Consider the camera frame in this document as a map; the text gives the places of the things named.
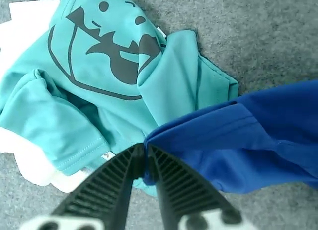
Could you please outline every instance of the floor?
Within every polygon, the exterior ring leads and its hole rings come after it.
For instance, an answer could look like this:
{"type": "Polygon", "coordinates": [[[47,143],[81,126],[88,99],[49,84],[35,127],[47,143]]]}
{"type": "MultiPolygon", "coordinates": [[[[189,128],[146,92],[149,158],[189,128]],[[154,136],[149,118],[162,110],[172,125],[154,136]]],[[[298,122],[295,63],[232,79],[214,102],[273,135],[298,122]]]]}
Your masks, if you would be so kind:
{"type": "MultiPolygon", "coordinates": [[[[0,23],[10,20],[0,0],[0,23]]],[[[318,78],[318,0],[134,0],[166,33],[192,29],[203,55],[240,82],[240,93],[318,78]]],[[[47,214],[65,197],[19,174],[11,154],[0,155],[0,229],[47,214]]],[[[318,191],[303,184],[249,195],[227,194],[261,230],[318,229],[318,191]]],[[[163,229],[158,203],[134,191],[128,230],[163,229]]]]}

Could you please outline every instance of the blue fabric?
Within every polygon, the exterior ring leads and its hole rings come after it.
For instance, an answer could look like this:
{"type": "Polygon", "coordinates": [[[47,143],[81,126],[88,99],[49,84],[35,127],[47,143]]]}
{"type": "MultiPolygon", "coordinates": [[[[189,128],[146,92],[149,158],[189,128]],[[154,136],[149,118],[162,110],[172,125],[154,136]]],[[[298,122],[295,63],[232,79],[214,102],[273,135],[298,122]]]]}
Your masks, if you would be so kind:
{"type": "MultiPolygon", "coordinates": [[[[153,131],[154,144],[218,190],[248,193],[304,182],[318,187],[318,80],[246,94],[153,131]]],[[[148,185],[153,184],[146,175],[148,185]]]]}

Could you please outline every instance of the teal t-shirt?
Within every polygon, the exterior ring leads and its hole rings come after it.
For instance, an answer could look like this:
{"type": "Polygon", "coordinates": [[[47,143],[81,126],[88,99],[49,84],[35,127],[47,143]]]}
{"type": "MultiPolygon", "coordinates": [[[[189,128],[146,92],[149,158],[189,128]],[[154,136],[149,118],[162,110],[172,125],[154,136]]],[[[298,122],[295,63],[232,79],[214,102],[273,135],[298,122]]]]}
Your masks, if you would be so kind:
{"type": "MultiPolygon", "coordinates": [[[[0,84],[0,126],[72,175],[237,94],[236,80],[200,56],[194,32],[164,38],[131,0],[61,0],[0,84]]],[[[156,195],[141,179],[134,186],[156,195]]]]}

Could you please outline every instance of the graphic print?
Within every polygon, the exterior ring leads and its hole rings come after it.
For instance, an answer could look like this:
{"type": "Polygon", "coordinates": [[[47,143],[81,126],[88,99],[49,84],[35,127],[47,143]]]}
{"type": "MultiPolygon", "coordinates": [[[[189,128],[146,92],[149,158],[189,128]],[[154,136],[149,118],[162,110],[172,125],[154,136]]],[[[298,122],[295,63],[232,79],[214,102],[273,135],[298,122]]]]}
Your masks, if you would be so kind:
{"type": "MultiPolygon", "coordinates": [[[[132,2],[125,2],[128,5],[135,5],[132,2]]],[[[98,6],[100,12],[107,12],[109,8],[109,4],[105,1],[101,2],[98,6]]],[[[69,21],[74,24],[72,38],[68,48],[68,68],[70,73],[66,72],[65,68],[62,67],[61,63],[58,61],[56,55],[52,51],[52,39],[54,35],[54,26],[51,28],[48,38],[48,49],[49,53],[52,57],[53,62],[56,66],[63,72],[63,74],[70,80],[74,85],[90,90],[93,92],[105,94],[108,96],[124,99],[124,100],[137,100],[142,97],[139,96],[127,96],[119,93],[112,92],[110,90],[100,89],[76,80],[76,76],[73,73],[72,61],[71,61],[71,53],[73,42],[76,38],[76,33],[78,29],[84,31],[87,35],[97,40],[99,43],[93,45],[86,51],[86,55],[90,55],[93,53],[102,53],[107,55],[110,58],[110,70],[112,74],[123,84],[134,85],[137,83],[137,77],[142,72],[142,70],[161,52],[161,49],[158,45],[158,42],[155,37],[150,36],[149,34],[142,35],[139,40],[139,44],[135,41],[131,41],[129,47],[121,46],[120,44],[116,44],[114,42],[114,35],[116,31],[108,32],[102,36],[100,36],[100,29],[102,26],[92,20],[92,24],[96,26],[94,29],[89,29],[85,25],[85,11],[82,7],[79,7],[71,14],[66,17],[69,21]],[[144,54],[148,56],[148,59],[139,67],[139,63],[133,62],[122,57],[122,53],[127,53],[131,55],[139,55],[144,54]]],[[[139,26],[146,22],[146,19],[142,16],[138,16],[135,18],[135,25],[139,26]]]]}

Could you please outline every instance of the stitching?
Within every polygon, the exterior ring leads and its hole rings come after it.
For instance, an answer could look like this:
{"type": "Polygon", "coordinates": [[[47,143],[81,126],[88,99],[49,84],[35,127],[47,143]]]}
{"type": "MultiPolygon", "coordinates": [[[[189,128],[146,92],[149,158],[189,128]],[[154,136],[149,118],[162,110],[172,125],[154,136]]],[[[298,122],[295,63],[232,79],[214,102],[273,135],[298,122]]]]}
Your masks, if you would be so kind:
{"type": "Polygon", "coordinates": [[[74,165],[76,165],[77,163],[79,163],[80,161],[82,161],[86,156],[88,156],[89,154],[91,154],[92,152],[94,152],[95,150],[97,150],[98,148],[100,148],[101,146],[105,145],[106,143],[102,143],[99,146],[97,146],[95,149],[93,149],[92,151],[86,153],[85,155],[83,155],[78,161],[76,161],[75,163],[71,164],[70,166],[68,166],[67,168],[65,168],[63,171],[73,167],[74,165]]]}
{"type": "Polygon", "coordinates": [[[63,165],[65,165],[66,163],[70,162],[72,159],[74,159],[75,157],[77,157],[78,155],[82,154],[85,150],[87,150],[88,148],[90,148],[92,145],[94,145],[96,142],[98,142],[99,140],[101,140],[102,137],[99,137],[97,140],[93,141],[92,143],[90,143],[88,146],[86,146],[84,149],[82,149],[80,152],[76,153],[75,155],[73,155],[72,157],[70,157],[68,160],[65,160],[63,163],[59,164],[57,166],[57,168],[62,167],[63,165]]]}
{"type": "MultiPolygon", "coordinates": [[[[65,5],[65,7],[64,7],[64,9],[63,9],[63,12],[62,12],[62,14],[61,14],[61,19],[64,17],[64,13],[65,13],[66,8],[68,7],[68,5],[69,5],[70,1],[71,1],[71,0],[68,0],[68,2],[66,3],[66,5],[65,5]]],[[[76,0],[74,0],[74,1],[73,1],[73,4],[72,4],[72,7],[71,7],[71,10],[72,10],[72,9],[73,9],[73,7],[74,7],[75,1],[76,1],[76,0]]]]}
{"type": "MultiPolygon", "coordinates": [[[[240,128],[247,127],[247,126],[251,126],[251,125],[255,125],[255,124],[257,124],[257,123],[258,123],[258,121],[255,121],[255,122],[252,122],[252,123],[247,123],[247,124],[245,124],[245,125],[242,125],[242,126],[239,126],[239,127],[235,128],[235,129],[231,129],[231,130],[229,130],[229,131],[227,131],[227,132],[223,132],[223,133],[220,133],[220,134],[218,134],[218,135],[211,136],[211,137],[208,137],[208,138],[206,138],[206,137],[208,136],[209,133],[206,133],[205,135],[201,136],[200,138],[195,139],[195,142],[202,141],[202,140],[204,140],[204,139],[217,138],[217,137],[219,137],[219,136],[222,136],[222,135],[231,133],[231,132],[233,132],[233,131],[236,131],[236,130],[238,130],[238,129],[240,129],[240,128]]],[[[183,143],[183,145],[184,145],[184,144],[189,144],[189,143],[192,144],[193,141],[185,141],[185,142],[183,143]]]]}
{"type": "MultiPolygon", "coordinates": [[[[209,132],[211,132],[211,131],[216,131],[216,130],[222,128],[222,127],[228,126],[228,125],[230,125],[230,124],[234,124],[234,123],[236,123],[236,122],[238,122],[238,121],[242,121],[242,120],[245,120],[245,119],[250,118],[250,117],[253,117],[253,115],[249,115],[249,116],[246,116],[246,117],[242,117],[242,118],[236,119],[235,121],[230,121],[230,122],[224,123],[223,125],[221,125],[221,126],[219,126],[219,127],[216,127],[216,128],[214,128],[214,129],[212,129],[212,130],[209,130],[209,132]]],[[[193,135],[191,135],[191,136],[190,136],[190,135],[187,136],[187,139],[190,139],[190,138],[192,138],[192,137],[197,137],[198,135],[202,135],[201,137],[204,137],[204,136],[208,135],[208,133],[204,134],[204,132],[196,132],[195,134],[193,134],[193,135]]]]}

